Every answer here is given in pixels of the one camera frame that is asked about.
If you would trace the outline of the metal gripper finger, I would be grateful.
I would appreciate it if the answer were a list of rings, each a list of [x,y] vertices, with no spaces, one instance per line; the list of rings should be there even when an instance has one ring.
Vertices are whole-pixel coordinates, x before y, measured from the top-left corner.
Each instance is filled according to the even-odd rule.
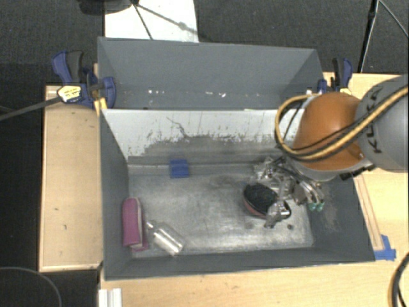
[[[255,181],[263,185],[280,184],[284,179],[284,175],[277,168],[280,162],[280,158],[267,157],[263,162],[255,164],[253,167]]]
[[[286,201],[279,200],[269,206],[264,227],[272,229],[277,223],[287,218],[289,218],[289,205]]]

